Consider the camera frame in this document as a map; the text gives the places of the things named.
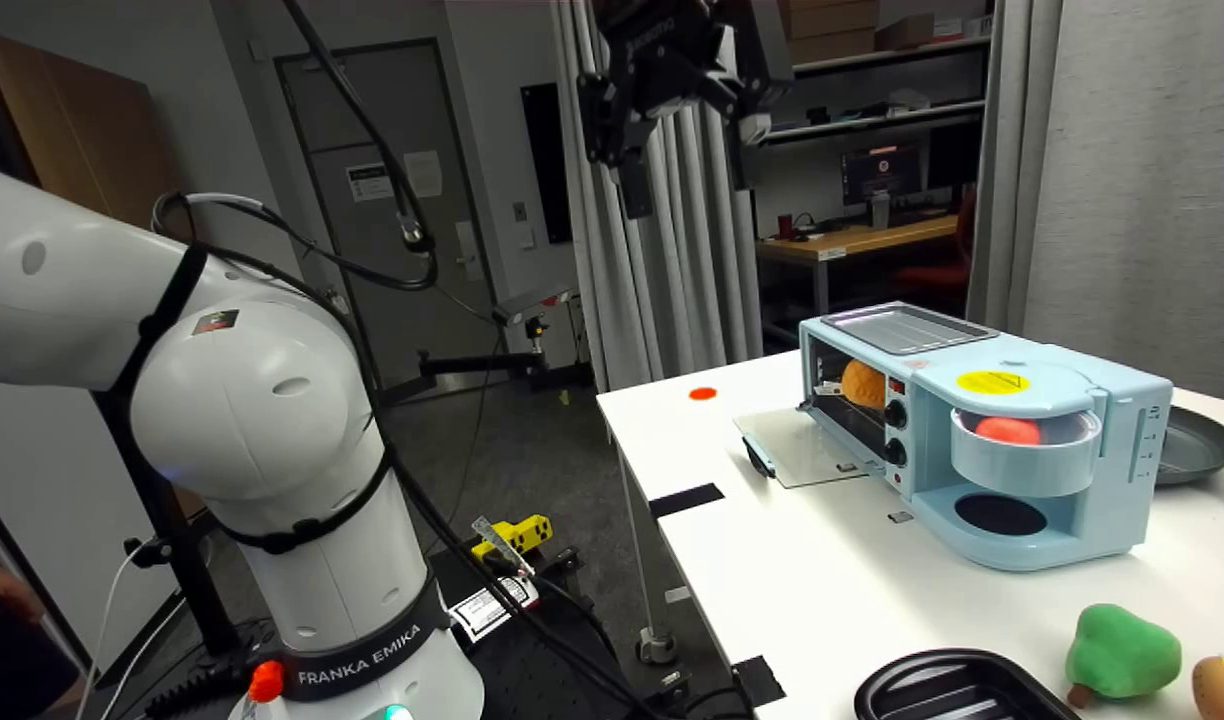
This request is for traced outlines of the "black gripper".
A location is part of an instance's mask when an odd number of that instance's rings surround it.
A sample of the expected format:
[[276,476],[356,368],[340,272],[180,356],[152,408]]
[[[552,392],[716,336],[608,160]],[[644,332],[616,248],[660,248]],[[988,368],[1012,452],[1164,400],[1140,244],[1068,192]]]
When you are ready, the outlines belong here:
[[652,212],[648,140],[656,116],[700,100],[728,140],[788,88],[776,0],[592,0],[608,68],[576,80],[584,156],[620,176],[628,216]]

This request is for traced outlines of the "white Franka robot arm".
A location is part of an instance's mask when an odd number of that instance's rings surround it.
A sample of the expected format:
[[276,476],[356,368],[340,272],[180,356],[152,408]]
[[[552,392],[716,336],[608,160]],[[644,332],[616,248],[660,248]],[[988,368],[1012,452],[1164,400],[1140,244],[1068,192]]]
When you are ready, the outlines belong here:
[[228,720],[488,720],[332,304],[0,172],[0,384],[104,400],[132,456],[240,544],[280,680]]

